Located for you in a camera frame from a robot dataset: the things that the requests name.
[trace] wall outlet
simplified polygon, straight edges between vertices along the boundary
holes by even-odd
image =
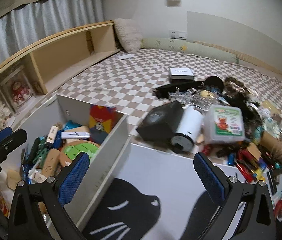
[[[171,39],[186,40],[187,34],[187,32],[169,30],[169,38]]]

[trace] fluffy white pillow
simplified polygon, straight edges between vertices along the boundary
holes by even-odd
[[[115,19],[114,26],[117,37],[127,53],[136,53],[141,48],[142,33],[136,21]]]

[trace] snack package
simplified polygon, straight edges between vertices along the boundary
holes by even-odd
[[[114,127],[116,108],[91,105],[90,109],[90,140],[101,144]]]

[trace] blue gripper pad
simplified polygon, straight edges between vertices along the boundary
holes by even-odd
[[[6,127],[0,131],[0,142],[13,133],[11,127]]]
[[[194,156],[193,167],[213,203],[222,205],[229,191],[227,177],[223,171],[214,166],[203,153]]]
[[[76,190],[78,189],[82,179],[84,178],[87,170],[89,169],[90,157],[88,154],[84,153],[82,154],[81,158],[78,155],[75,158],[75,162],[75,166],[71,169],[67,177],[64,179],[63,183],[59,186],[58,200],[62,207],[72,201]]]

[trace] black box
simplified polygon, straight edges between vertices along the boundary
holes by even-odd
[[[144,141],[164,141],[175,135],[183,115],[178,101],[153,108],[136,129]]]

